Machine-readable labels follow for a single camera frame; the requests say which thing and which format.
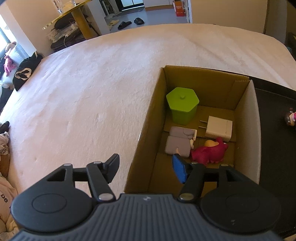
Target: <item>wooden baseboard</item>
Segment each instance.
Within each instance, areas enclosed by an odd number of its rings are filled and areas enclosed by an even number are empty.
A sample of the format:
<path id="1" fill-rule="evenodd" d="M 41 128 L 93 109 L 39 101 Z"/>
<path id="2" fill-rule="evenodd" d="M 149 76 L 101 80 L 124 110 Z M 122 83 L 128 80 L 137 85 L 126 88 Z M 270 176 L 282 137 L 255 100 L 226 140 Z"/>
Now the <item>wooden baseboard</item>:
<path id="1" fill-rule="evenodd" d="M 146 11 L 152 11 L 152 10 L 161 10 L 161 9 L 171 9 L 174 8 L 174 6 L 171 5 L 162 5 L 162 6 L 154 6 L 154 7 L 146 7 Z"/>

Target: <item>beige slipper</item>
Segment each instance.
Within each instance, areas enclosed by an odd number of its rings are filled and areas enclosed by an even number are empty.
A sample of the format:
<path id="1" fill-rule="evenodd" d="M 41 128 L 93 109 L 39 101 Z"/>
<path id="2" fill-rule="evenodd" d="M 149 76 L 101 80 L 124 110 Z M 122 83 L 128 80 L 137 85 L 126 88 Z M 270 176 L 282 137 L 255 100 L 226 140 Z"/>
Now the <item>beige slipper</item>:
<path id="1" fill-rule="evenodd" d="M 109 26 L 114 26 L 117 23 L 119 23 L 119 20 L 112 20 L 108 25 Z"/>

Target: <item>green hexagonal lid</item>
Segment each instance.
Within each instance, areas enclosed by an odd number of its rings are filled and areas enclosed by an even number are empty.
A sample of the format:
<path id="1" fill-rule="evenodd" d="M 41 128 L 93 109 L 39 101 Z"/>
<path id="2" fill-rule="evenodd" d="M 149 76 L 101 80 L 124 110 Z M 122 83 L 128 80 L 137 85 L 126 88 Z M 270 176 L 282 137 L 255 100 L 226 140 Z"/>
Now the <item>green hexagonal lid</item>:
<path id="1" fill-rule="evenodd" d="M 171 110 L 191 111 L 200 101 L 193 89 L 176 87 L 166 95 Z"/>

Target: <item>gray ribbed surface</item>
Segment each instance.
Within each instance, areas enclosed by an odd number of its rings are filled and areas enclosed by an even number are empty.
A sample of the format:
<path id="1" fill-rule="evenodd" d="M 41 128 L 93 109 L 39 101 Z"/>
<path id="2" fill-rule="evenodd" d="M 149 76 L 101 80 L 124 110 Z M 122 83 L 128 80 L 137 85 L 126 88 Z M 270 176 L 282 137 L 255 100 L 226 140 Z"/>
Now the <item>gray ribbed surface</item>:
<path id="1" fill-rule="evenodd" d="M 171 195 L 122 194 L 114 203 L 101 204 L 93 216 L 67 233 L 38 236 L 21 231 L 13 241 L 279 241 L 273 232 L 240 236 L 208 224 L 194 205 L 182 204 Z"/>

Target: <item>toy figurine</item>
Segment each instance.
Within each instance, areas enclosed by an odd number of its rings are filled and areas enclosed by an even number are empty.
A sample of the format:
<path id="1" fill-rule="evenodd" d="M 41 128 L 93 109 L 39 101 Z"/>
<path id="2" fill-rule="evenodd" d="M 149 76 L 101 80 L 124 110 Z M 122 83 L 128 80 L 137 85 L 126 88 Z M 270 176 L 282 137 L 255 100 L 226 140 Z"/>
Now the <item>toy figurine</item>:
<path id="1" fill-rule="evenodd" d="M 293 112 L 293 108 L 290 108 L 290 112 L 285 114 L 285 122 L 288 126 L 295 126 L 296 112 Z"/>
<path id="2" fill-rule="evenodd" d="M 223 161 L 227 148 L 228 145 L 223 142 L 223 139 L 217 137 L 216 141 L 207 140 L 205 146 L 191 150 L 190 155 L 192 161 L 196 161 L 206 166 L 209 162 L 218 163 Z"/>

